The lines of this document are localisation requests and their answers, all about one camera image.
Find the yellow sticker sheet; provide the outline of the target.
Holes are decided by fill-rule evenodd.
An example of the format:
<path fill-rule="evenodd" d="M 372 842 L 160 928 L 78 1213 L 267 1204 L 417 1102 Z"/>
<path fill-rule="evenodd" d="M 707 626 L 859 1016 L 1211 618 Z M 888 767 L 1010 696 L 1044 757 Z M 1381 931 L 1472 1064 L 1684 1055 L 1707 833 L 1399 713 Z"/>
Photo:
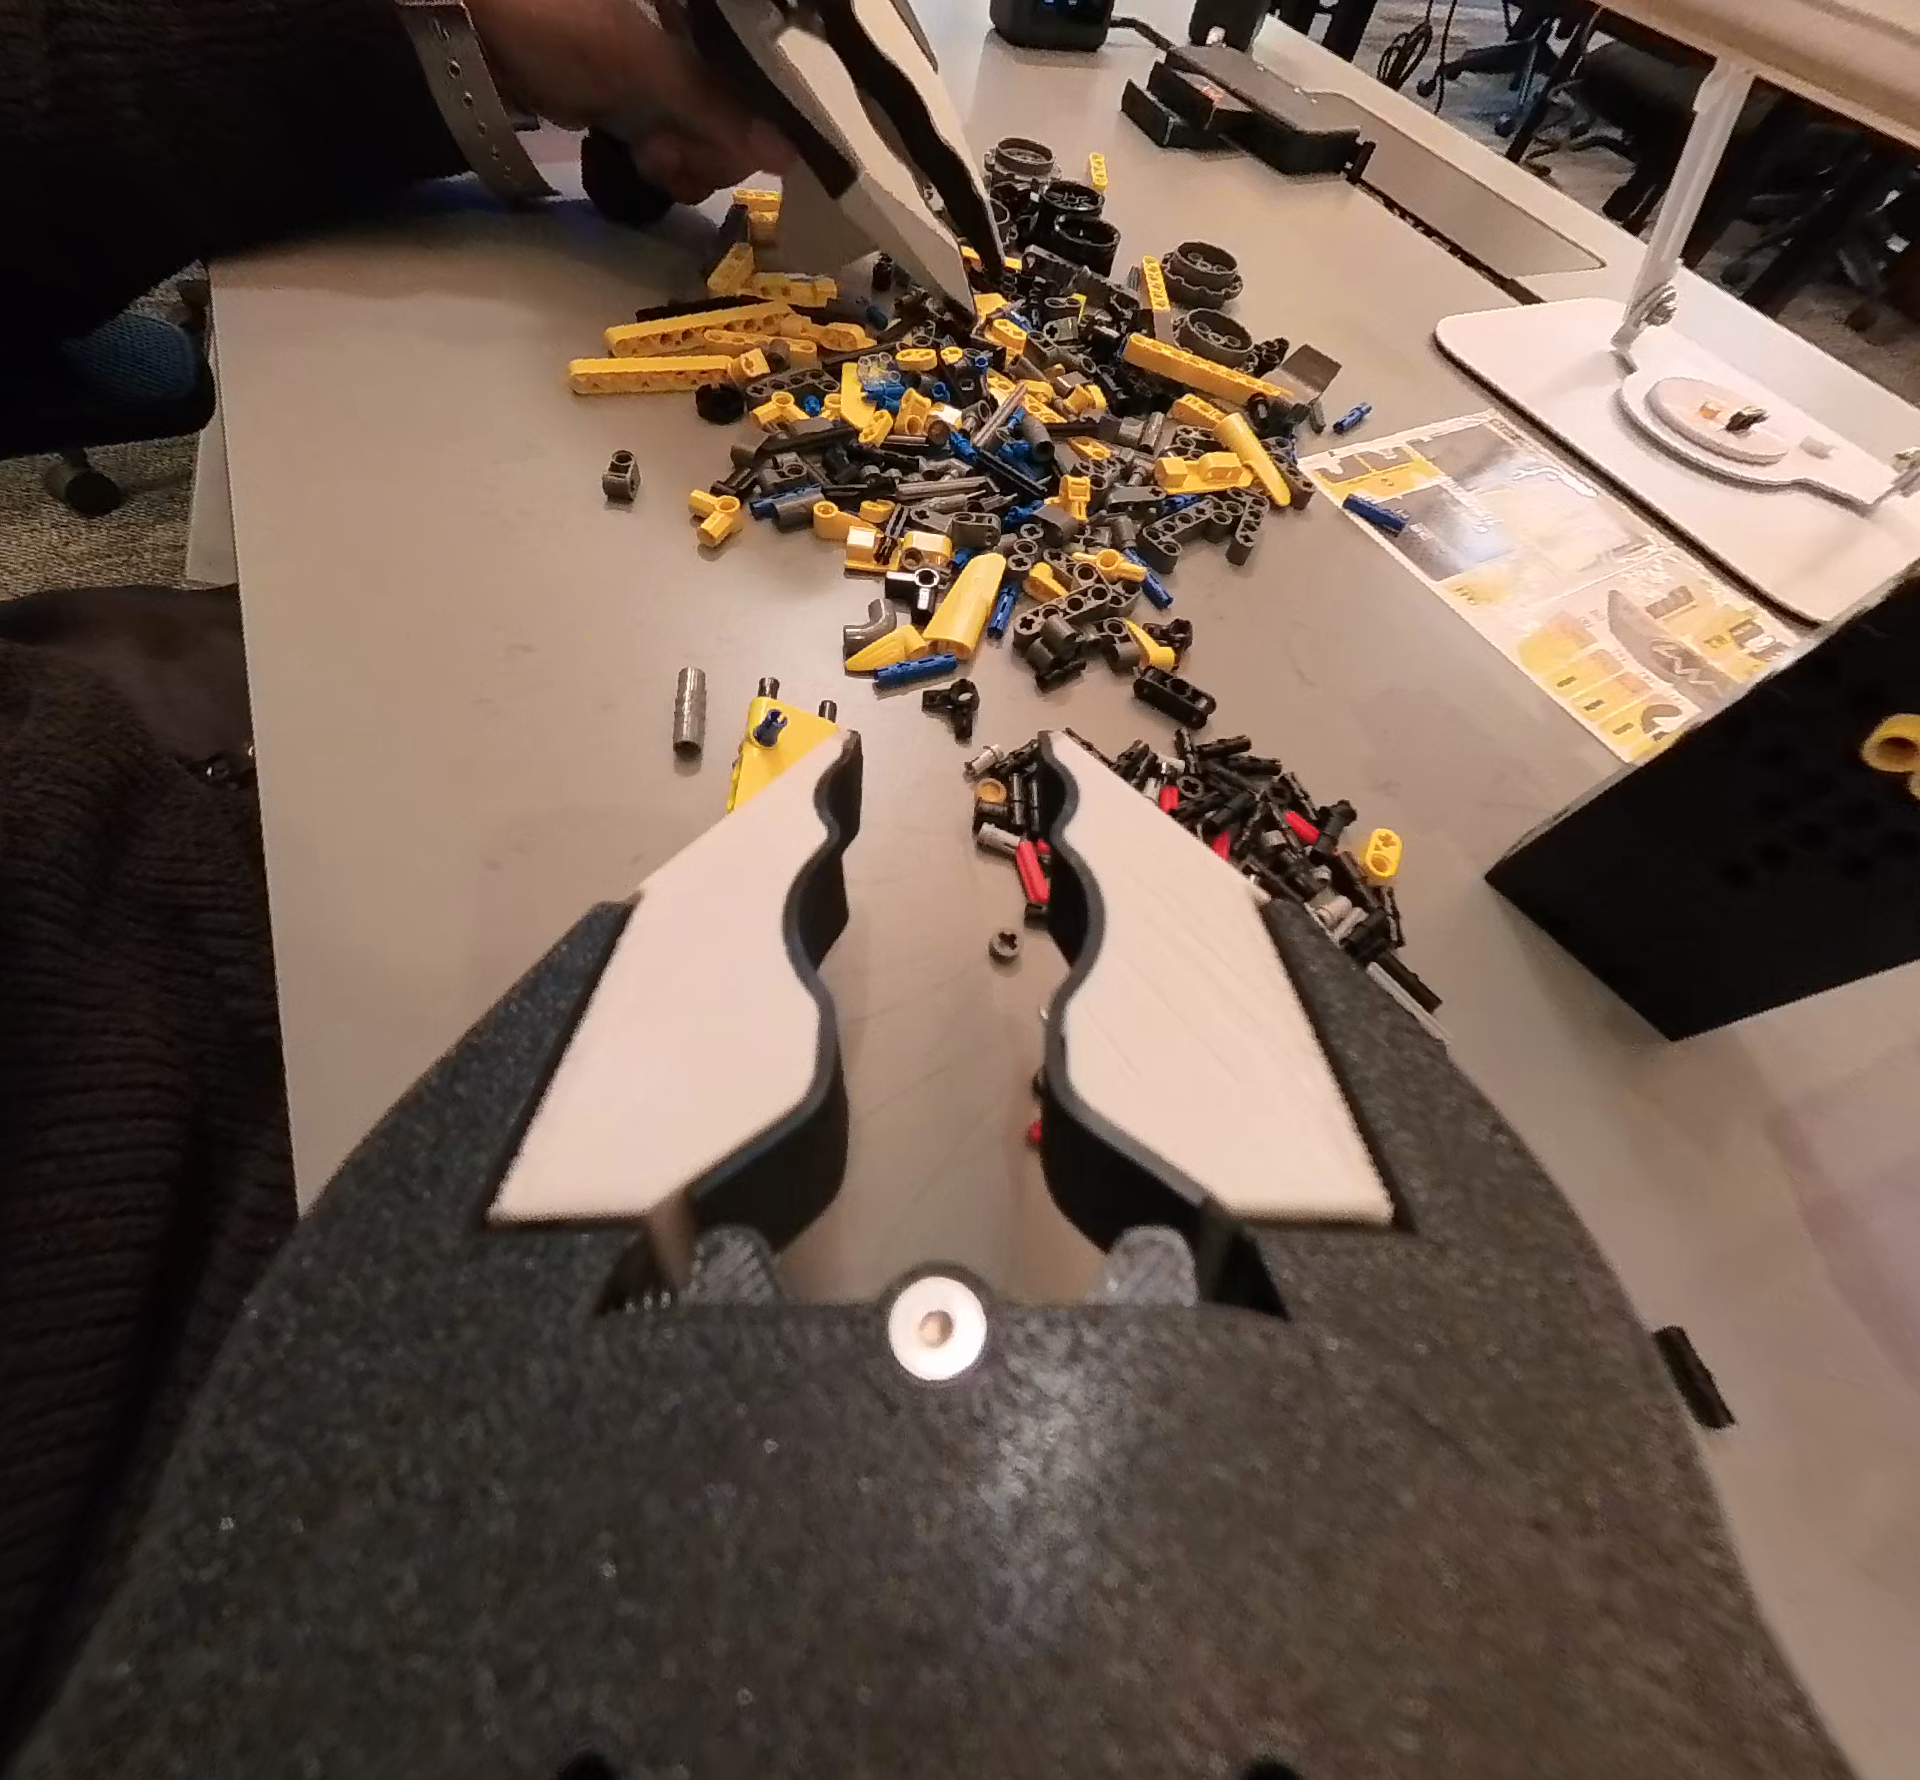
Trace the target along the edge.
<path fill-rule="evenodd" d="M 1491 409 L 1301 470 L 1619 761 L 1661 750 L 1804 644 Z"/>

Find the pile of yellow grey bricks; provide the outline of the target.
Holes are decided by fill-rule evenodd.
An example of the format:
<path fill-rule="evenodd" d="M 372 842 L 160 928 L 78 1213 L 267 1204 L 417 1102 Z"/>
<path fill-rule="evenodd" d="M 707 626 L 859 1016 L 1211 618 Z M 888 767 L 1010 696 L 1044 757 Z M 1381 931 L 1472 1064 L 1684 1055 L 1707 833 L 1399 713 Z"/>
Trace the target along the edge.
<path fill-rule="evenodd" d="M 777 260 L 781 208 L 774 188 L 740 188 L 707 293 L 607 328 L 567 389 L 687 397 L 736 432 L 705 491 L 876 587 L 844 655 L 912 622 L 955 674 L 1001 645 L 1041 691 L 1092 666 L 1130 690 L 1139 668 L 1193 682 L 1177 569 L 1192 544 L 1244 567 L 1273 516 L 1306 508 L 1298 437 L 1320 432 L 1338 361 L 1256 338 L 1238 299 L 1028 299 L 981 281 L 966 247 L 970 304 L 909 286 L 886 252 L 868 293 L 847 295 Z"/>

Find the black block with yellow beams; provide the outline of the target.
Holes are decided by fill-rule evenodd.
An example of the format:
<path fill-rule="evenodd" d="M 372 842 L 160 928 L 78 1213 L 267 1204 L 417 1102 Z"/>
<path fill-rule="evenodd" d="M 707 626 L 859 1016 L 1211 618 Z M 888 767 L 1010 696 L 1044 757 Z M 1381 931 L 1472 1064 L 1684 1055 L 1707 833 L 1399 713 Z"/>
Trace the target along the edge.
<path fill-rule="evenodd" d="M 1521 835 L 1488 885 L 1667 1041 L 1917 960 L 1917 578 Z"/>

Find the flat black device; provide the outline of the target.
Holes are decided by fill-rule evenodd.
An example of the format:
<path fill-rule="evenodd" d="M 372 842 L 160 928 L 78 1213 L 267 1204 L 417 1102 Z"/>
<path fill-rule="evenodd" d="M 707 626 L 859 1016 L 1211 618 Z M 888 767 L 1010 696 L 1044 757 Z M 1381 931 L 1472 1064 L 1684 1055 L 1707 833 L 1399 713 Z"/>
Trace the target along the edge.
<path fill-rule="evenodd" d="M 1226 45 L 1164 50 L 1144 82 L 1127 82 L 1119 115 L 1165 152 L 1244 154 L 1290 180 L 1356 183 L 1377 147 L 1332 100 Z"/>

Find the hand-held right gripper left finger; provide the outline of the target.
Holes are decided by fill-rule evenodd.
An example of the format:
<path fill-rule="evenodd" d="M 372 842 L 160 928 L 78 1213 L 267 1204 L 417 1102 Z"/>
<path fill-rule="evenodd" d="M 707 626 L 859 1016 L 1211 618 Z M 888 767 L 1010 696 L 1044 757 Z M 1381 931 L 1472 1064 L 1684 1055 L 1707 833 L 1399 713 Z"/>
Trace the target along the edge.
<path fill-rule="evenodd" d="M 848 1163 L 822 976 L 848 928 L 864 753 L 829 736 L 633 894 L 487 1205 L 495 1233 L 624 1233 L 685 1284 L 702 1237 L 783 1252 Z"/>

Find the short black pin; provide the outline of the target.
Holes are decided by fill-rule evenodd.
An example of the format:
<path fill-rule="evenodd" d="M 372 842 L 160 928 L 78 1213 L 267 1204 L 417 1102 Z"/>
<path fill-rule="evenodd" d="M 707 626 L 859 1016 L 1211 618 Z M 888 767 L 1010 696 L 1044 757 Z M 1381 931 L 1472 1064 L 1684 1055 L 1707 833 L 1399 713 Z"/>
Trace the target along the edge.
<path fill-rule="evenodd" d="M 1739 1417 L 1728 1404 L 1720 1385 L 1684 1327 L 1670 1324 L 1650 1330 L 1648 1338 L 1675 1386 L 1675 1394 L 1700 1431 L 1726 1433 L 1739 1426 Z"/>

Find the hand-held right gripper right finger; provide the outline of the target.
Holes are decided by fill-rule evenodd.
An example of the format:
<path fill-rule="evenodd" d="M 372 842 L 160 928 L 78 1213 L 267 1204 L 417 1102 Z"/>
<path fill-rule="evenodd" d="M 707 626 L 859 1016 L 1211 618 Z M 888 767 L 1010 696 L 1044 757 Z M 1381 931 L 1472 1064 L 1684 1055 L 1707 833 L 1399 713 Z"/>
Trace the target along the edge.
<path fill-rule="evenodd" d="M 1044 1182 L 1080 1233 L 1380 1230 L 1394 1195 L 1250 881 L 1079 740 L 1041 740 Z"/>

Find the white book stand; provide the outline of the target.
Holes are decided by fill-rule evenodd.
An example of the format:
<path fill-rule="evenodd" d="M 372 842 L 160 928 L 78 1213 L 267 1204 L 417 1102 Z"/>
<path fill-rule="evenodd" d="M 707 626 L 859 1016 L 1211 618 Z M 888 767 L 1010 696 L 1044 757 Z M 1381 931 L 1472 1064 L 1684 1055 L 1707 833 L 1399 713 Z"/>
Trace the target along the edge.
<path fill-rule="evenodd" d="M 1682 311 L 1684 247 L 1758 82 L 1915 152 L 1917 0 L 1593 0 L 1711 57 L 1620 299 L 1451 316 L 1451 364 L 1764 604 L 1822 626 L 1915 572 L 1915 442 L 1872 449 L 1809 369 L 1751 369 Z"/>

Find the person's left hand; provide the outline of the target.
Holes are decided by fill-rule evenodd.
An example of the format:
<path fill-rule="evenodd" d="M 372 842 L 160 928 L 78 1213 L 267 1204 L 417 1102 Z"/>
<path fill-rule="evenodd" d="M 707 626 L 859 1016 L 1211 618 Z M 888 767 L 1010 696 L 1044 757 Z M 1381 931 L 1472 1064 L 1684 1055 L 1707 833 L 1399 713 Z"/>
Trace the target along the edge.
<path fill-rule="evenodd" d="M 693 206 L 797 152 L 690 47 L 676 0 L 465 0 L 497 84 L 544 122 L 605 135 Z"/>

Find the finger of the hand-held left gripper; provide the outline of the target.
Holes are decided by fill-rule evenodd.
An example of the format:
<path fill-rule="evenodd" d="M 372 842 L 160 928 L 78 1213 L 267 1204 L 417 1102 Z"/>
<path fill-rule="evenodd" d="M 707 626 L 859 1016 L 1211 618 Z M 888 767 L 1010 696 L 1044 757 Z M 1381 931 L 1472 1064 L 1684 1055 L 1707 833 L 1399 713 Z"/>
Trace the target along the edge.
<path fill-rule="evenodd" d="M 920 285 L 970 304 L 962 249 L 979 246 L 979 174 L 939 66 L 900 17 L 779 31 L 779 87 L 822 152 L 826 198 Z"/>
<path fill-rule="evenodd" d="M 997 283 L 979 165 L 912 12 L 900 0 L 824 0 L 822 19 L 866 121 L 862 187 L 897 239 L 893 253 L 930 285 L 969 285 L 966 247 L 979 277 Z"/>

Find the yellow brick assembly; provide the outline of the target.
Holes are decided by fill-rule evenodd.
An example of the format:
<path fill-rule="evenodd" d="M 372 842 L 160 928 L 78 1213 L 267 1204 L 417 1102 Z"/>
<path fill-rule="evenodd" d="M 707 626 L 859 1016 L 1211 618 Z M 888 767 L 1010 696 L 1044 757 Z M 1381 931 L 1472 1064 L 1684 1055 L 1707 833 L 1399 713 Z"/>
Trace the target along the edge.
<path fill-rule="evenodd" d="M 781 693 L 779 679 L 766 674 L 750 700 L 732 757 L 725 812 L 732 814 L 754 800 L 811 753 L 838 742 L 838 736 L 838 702 L 829 698 L 816 707 L 789 702 Z"/>

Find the pile of black red pins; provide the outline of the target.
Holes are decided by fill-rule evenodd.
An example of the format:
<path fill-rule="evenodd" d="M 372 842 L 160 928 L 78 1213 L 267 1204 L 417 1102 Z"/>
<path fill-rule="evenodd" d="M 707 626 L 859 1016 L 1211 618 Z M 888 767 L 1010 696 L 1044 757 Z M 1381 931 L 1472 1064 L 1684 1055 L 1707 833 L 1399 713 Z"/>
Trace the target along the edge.
<path fill-rule="evenodd" d="M 1327 940 L 1413 1010 L 1433 1017 L 1441 1008 L 1439 994 L 1404 960 L 1398 831 L 1364 831 L 1352 802 L 1314 800 L 1282 761 L 1256 754 L 1250 737 L 1184 736 L 1173 753 L 1137 740 L 1118 757 L 1095 760 L 1258 897 L 1301 904 Z M 964 774 L 973 846 L 1015 868 L 1026 926 L 1047 928 L 1052 846 L 1039 740 L 981 748 L 964 761 Z"/>

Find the group of black toy tyres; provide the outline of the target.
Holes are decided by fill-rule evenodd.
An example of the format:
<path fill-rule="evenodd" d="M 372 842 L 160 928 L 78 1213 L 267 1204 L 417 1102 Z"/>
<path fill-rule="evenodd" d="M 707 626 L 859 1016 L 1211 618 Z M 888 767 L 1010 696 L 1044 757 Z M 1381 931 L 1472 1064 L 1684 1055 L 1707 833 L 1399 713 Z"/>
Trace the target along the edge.
<path fill-rule="evenodd" d="M 1222 311 L 1243 293 L 1236 257 L 1205 241 L 1121 263 L 1121 233 L 1108 220 L 1107 165 L 1064 174 L 1044 143 L 1008 135 L 985 158 L 985 188 L 1001 249 L 1001 274 L 1028 299 L 1073 304 L 1132 293 L 1153 311 Z"/>

